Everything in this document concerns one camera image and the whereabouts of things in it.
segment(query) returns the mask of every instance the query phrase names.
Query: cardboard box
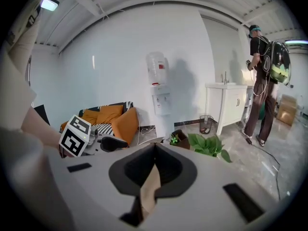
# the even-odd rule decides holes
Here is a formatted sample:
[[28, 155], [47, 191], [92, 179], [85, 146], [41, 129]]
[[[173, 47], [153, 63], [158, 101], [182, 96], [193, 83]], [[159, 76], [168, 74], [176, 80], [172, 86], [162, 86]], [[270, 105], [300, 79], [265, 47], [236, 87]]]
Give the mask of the cardboard box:
[[283, 94], [276, 118], [292, 126], [295, 115], [296, 115], [296, 99], [291, 96]]

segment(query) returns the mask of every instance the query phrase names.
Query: fluorescent light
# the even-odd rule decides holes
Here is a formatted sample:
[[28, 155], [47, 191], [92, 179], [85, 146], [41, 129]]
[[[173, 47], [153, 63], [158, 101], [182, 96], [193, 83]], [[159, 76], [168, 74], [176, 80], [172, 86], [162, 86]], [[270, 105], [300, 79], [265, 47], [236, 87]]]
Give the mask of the fluorescent light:
[[286, 44], [308, 44], [306, 40], [287, 40]]
[[59, 5], [57, 0], [43, 0], [41, 3], [41, 8], [54, 11]]

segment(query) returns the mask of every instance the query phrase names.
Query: tile floor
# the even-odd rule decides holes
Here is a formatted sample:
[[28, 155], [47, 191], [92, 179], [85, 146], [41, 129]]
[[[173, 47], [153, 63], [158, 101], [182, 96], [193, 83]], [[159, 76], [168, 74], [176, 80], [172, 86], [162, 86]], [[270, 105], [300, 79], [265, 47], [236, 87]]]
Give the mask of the tile floor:
[[[261, 122], [257, 124], [255, 135], [260, 130]], [[231, 166], [240, 171], [246, 177], [252, 178], [262, 185], [274, 198], [278, 199], [276, 185], [275, 168], [279, 168], [276, 161], [260, 149], [249, 145], [240, 132], [241, 124], [232, 124], [222, 129], [220, 138], [222, 143], [233, 161]], [[180, 126], [175, 129], [182, 129], [185, 134], [199, 133], [199, 124]], [[210, 134], [203, 135], [209, 137], [216, 132], [217, 125], [214, 124]], [[139, 143], [156, 138], [155, 129], [152, 131], [142, 131], [139, 135]], [[131, 144], [134, 146], [138, 141], [138, 133]], [[259, 144], [255, 138], [252, 143], [258, 147]], [[278, 185], [281, 199], [287, 196], [287, 193], [294, 193], [303, 174], [308, 168], [308, 128], [299, 120], [296, 120], [292, 127], [279, 120], [274, 120], [271, 134], [263, 147], [264, 150], [271, 153], [281, 164], [278, 173]]]

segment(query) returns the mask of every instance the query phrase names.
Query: green backpack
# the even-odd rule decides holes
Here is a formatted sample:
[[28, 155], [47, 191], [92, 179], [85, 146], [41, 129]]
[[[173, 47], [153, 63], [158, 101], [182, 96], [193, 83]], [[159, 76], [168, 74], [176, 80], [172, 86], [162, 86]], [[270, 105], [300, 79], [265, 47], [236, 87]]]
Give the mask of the green backpack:
[[276, 41], [268, 41], [262, 36], [258, 38], [267, 44], [263, 55], [263, 70], [272, 79], [287, 86], [291, 79], [291, 62], [286, 45]]

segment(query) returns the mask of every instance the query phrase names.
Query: sofa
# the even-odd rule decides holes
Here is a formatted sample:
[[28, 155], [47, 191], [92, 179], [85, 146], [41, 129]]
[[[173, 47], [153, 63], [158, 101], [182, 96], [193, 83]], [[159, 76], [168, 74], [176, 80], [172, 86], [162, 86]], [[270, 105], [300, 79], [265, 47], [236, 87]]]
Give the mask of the sofa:
[[[113, 119], [111, 123], [94, 123], [92, 125], [97, 127], [98, 133], [113, 135], [130, 144], [139, 126], [136, 108], [133, 102], [114, 103], [108, 106], [112, 105], [123, 105], [123, 112], [120, 117]], [[103, 105], [80, 110], [78, 116], [82, 118], [86, 110], [101, 112], [103, 107], [106, 106]], [[61, 125], [60, 132], [64, 130], [65, 126], [66, 122]]]

